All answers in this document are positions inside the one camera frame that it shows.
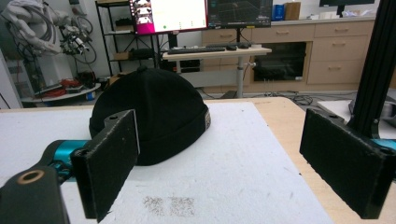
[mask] keyboard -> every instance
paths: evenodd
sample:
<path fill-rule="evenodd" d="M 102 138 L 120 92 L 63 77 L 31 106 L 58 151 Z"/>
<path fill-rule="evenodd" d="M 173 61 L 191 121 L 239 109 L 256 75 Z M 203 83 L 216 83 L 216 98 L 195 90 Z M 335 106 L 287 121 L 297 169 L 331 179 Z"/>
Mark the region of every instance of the keyboard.
<path fill-rule="evenodd" d="M 187 53 L 203 53 L 224 51 L 225 48 L 198 48 L 198 49 L 169 49 L 168 54 L 187 54 Z"/>
<path fill-rule="evenodd" d="M 208 44 L 206 45 L 207 48 L 227 48 L 227 47 L 239 47 L 241 45 L 247 45 L 251 47 L 250 42 L 229 42 L 229 43 L 216 43 L 216 44 Z"/>

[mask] computer monitor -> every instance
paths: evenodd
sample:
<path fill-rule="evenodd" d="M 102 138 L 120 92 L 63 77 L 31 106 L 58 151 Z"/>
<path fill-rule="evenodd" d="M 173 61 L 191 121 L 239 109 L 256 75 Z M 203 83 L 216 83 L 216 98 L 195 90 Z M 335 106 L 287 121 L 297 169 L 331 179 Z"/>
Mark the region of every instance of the computer monitor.
<path fill-rule="evenodd" d="M 208 28 L 270 27 L 272 0 L 207 0 Z"/>
<path fill-rule="evenodd" d="M 207 29 L 206 0 L 129 0 L 138 35 Z"/>
<path fill-rule="evenodd" d="M 345 10 L 345 6 L 349 5 L 365 5 L 373 4 L 375 0 L 320 0 L 320 7 L 338 7 L 337 15 L 342 17 L 342 12 Z"/>

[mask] shelf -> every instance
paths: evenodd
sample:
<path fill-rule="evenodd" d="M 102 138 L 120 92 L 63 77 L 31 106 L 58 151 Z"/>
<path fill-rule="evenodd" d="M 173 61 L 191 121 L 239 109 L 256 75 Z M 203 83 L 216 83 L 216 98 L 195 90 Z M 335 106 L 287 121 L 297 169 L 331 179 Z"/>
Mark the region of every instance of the shelf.
<path fill-rule="evenodd" d="M 96 83 L 95 87 L 91 88 L 91 89 L 87 89 L 87 90 L 83 90 L 81 92 L 77 92 L 77 93 L 68 93 L 65 95 L 61 95 L 61 96 L 56 96 L 56 97 L 43 97 L 43 98 L 33 98 L 33 97 L 27 97 L 27 98 L 22 98 L 21 101 L 24 103 L 45 103 L 45 102 L 51 102 L 51 101 L 58 101 L 58 100 L 64 100 L 64 99 L 68 99 L 68 98 L 72 98 L 75 96 L 80 96 L 92 91 L 96 91 L 97 89 L 100 88 L 100 84 Z"/>
<path fill-rule="evenodd" d="M 125 68 L 123 66 L 127 66 L 127 64 L 125 64 L 125 62 L 152 59 L 152 61 L 154 63 L 154 67 L 157 67 L 157 62 L 155 60 L 155 52 L 154 51 L 152 51 L 150 53 L 149 58 L 146 58 L 146 57 L 145 58 L 130 58 L 130 56 L 128 55 L 128 53 L 129 53 L 128 49 L 130 49 L 130 48 L 139 49 L 138 41 L 143 42 L 143 40 L 141 38 L 139 38 L 139 35 L 137 35 L 134 32 L 134 26 L 130 24 L 129 18 L 125 22 L 123 22 L 123 21 L 117 22 L 118 26 L 116 26 L 115 25 L 116 23 L 113 22 L 113 16 L 111 15 L 111 13 L 112 13 L 111 8 L 125 7 L 126 10 L 129 10 L 129 5 L 130 5 L 129 1 L 125 1 L 125 0 L 98 0 L 98 1 L 95 1 L 95 4 L 96 4 L 96 11 L 98 14 L 100 28 L 102 31 L 102 38 L 103 38 L 103 42 L 105 44 L 107 65 L 108 65 L 110 76 L 112 77 L 112 76 L 116 75 L 118 72 L 122 72 L 123 68 Z M 104 7 L 106 9 L 107 14 L 102 13 L 103 10 L 100 10 L 99 7 L 101 7 L 101 8 Z M 108 31 L 105 32 L 103 23 L 102 23 L 102 17 L 107 17 L 109 19 L 109 22 L 106 22 L 106 24 L 108 24 L 107 28 L 109 28 L 109 29 L 107 29 L 107 30 L 110 30 L 110 32 L 108 32 Z M 134 22 L 134 18 L 132 17 L 132 15 L 131 15 L 130 19 L 131 19 L 131 22 Z M 129 37 L 126 35 L 132 35 L 133 38 L 131 38 L 132 40 L 130 41 L 130 43 L 127 46 L 125 45 L 126 46 L 125 48 L 121 48 L 120 43 L 122 44 L 123 43 L 122 41 Z M 149 36 L 149 40 L 151 42 L 151 46 L 150 47 L 148 46 L 148 48 L 154 49 L 152 35 Z M 115 65 L 114 63 L 118 64 L 118 71 L 113 70 L 114 69 L 113 66 Z"/>

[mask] white table surface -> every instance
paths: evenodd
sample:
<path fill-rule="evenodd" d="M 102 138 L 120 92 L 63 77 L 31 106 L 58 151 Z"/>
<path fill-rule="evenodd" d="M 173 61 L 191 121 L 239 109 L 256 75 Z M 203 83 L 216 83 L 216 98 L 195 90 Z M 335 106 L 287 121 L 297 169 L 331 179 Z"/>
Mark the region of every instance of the white table surface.
<path fill-rule="evenodd" d="M 168 161 L 135 167 L 102 223 L 332 223 L 253 104 L 208 106 L 211 127 Z M 90 139 L 91 112 L 0 113 L 0 186 L 50 142 Z M 71 223 L 95 223 L 75 182 L 62 192 Z"/>
<path fill-rule="evenodd" d="M 349 103 L 350 100 L 345 101 L 320 101 L 318 106 L 325 111 L 334 113 L 343 118 L 345 122 L 350 120 Z M 396 128 L 381 120 L 378 125 L 378 132 L 381 138 L 396 139 Z"/>

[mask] cabinet drawer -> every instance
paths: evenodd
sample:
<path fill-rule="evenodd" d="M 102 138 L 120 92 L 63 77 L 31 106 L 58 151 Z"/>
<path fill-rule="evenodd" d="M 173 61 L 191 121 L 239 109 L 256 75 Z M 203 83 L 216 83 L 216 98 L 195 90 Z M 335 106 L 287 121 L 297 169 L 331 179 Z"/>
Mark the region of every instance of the cabinet drawer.
<path fill-rule="evenodd" d="M 359 60 L 365 57 L 366 36 L 316 38 L 311 61 Z"/>
<path fill-rule="evenodd" d="M 322 23 L 316 25 L 315 37 L 370 35 L 373 31 L 373 27 L 373 21 Z"/>
<path fill-rule="evenodd" d="M 242 62 L 248 62 L 249 57 L 243 57 Z M 202 64 L 204 66 L 212 66 L 212 65 L 238 65 L 238 58 L 217 58 L 217 59 L 203 59 Z"/>
<path fill-rule="evenodd" d="M 361 81 L 362 60 L 312 62 L 309 66 L 308 84 L 343 84 Z"/>
<path fill-rule="evenodd" d="M 279 25 L 252 30 L 252 41 L 256 43 L 312 41 L 315 24 Z"/>
<path fill-rule="evenodd" d="M 250 41 L 251 29 L 245 29 L 242 31 L 242 36 L 246 39 L 241 38 L 241 42 Z M 221 30 L 206 30 L 202 31 L 202 43 L 227 43 L 236 42 L 236 30 L 234 29 L 221 29 Z"/>

